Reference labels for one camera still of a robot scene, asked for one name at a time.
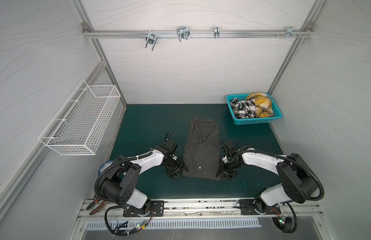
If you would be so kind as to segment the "dark grey striped shirt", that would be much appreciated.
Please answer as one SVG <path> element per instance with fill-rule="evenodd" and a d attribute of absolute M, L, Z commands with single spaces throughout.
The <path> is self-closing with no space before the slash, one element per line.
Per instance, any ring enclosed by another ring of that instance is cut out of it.
<path fill-rule="evenodd" d="M 220 161 L 218 124 L 208 119 L 194 118 L 190 121 L 183 160 L 185 169 L 182 175 L 219 181 L 217 176 Z"/>

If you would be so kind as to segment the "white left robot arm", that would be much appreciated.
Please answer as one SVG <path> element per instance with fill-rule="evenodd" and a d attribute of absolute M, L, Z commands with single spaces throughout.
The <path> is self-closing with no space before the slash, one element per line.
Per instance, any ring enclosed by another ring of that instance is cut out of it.
<path fill-rule="evenodd" d="M 178 144 L 166 138 L 158 147 L 151 148 L 147 153 L 134 157 L 116 157 L 109 166 L 99 169 L 94 184 L 95 195 L 118 207 L 132 207 L 139 216 L 146 216 L 151 207 L 151 199 L 137 190 L 139 176 L 158 166 L 166 169 L 170 178 L 179 178 L 184 170 L 184 161 L 175 155 Z"/>

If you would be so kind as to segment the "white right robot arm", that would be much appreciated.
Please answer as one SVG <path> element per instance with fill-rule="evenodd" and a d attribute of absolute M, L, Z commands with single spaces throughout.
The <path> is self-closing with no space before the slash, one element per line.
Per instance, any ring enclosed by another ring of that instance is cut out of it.
<path fill-rule="evenodd" d="M 261 191 L 253 202 L 244 204 L 256 214 L 266 215 L 278 204 L 303 204 L 323 199 L 323 184 L 300 155 L 276 155 L 249 146 L 237 148 L 231 142 L 219 142 L 225 153 L 216 174 L 221 180 L 236 178 L 237 170 L 244 165 L 261 168 L 279 177 L 279 184 Z"/>

